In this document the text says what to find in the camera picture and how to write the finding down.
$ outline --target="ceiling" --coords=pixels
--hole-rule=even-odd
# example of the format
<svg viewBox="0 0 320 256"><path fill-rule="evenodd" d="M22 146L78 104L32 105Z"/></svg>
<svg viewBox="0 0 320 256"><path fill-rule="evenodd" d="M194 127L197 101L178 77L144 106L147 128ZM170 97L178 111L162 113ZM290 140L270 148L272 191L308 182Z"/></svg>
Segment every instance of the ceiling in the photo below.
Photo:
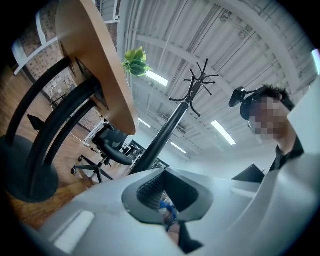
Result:
<svg viewBox="0 0 320 256"><path fill-rule="evenodd" d="M230 108L235 88L247 91L262 84L286 88L297 103L316 78L313 45L291 15L273 0L121 0L117 27L120 56L143 46L153 72L166 78L165 87L149 77L128 75L139 117L156 135L184 98L189 69L206 73L216 84L200 91L183 117L171 142L194 158L258 147L262 142L240 117L240 106ZM211 125L217 120L236 142L230 145Z"/></svg>

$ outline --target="chair wheel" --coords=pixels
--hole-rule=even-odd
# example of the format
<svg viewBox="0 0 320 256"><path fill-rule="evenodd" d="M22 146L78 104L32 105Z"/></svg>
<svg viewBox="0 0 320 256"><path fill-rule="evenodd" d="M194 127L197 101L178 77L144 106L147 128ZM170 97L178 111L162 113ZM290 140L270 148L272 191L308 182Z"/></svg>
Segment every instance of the chair wheel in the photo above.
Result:
<svg viewBox="0 0 320 256"><path fill-rule="evenodd" d="M77 173L77 169L76 168L72 168L71 169L71 174L76 174Z"/></svg>

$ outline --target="dark hair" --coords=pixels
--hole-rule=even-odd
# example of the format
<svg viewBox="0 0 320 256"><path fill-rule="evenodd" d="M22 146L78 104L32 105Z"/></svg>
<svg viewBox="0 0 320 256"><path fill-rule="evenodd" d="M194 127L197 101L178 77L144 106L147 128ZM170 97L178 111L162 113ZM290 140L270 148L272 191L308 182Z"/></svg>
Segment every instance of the dark hair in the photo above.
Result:
<svg viewBox="0 0 320 256"><path fill-rule="evenodd" d="M282 104L290 111L295 107L295 104L291 101L288 92L285 88L274 87L272 84L263 84L263 95L271 98L278 98L279 94L282 95Z"/></svg>

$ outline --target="chair base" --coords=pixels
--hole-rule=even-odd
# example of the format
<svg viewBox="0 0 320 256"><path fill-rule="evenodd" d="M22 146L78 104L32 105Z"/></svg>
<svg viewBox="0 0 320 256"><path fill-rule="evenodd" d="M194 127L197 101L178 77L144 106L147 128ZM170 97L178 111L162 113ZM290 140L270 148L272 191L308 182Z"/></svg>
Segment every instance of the chair base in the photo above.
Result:
<svg viewBox="0 0 320 256"><path fill-rule="evenodd" d="M51 198L58 189L58 173L53 165L44 164L37 173L32 194L28 190L27 160L33 143L19 135L12 145L0 138L1 171L4 188L15 198L27 203L40 203Z"/></svg>
<svg viewBox="0 0 320 256"><path fill-rule="evenodd" d="M102 183L101 175L107 177L109 180L113 180L113 178L111 176L109 176L104 170L101 169L101 166L102 166L103 162L105 161L105 159L103 159L98 165L95 164L94 162L92 162L90 159L86 158L84 155L81 155L78 158L78 160L79 160L79 162L81 162L82 160L85 160L89 165L75 165L71 169L72 174L74 174L73 172L76 169L89 170L89 171L93 171L93 173L96 174L96 176L98 177L99 183Z"/></svg>

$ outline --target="green leaves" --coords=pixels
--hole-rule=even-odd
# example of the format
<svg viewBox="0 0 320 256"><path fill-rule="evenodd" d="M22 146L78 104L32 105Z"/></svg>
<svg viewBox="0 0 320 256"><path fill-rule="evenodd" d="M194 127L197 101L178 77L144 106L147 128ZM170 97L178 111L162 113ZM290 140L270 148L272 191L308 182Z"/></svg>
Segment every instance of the green leaves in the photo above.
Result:
<svg viewBox="0 0 320 256"><path fill-rule="evenodd" d="M129 71L135 77L145 76L146 72L152 70L147 64L147 55L142 46L137 50L128 50L124 55L122 63L124 70Z"/></svg>

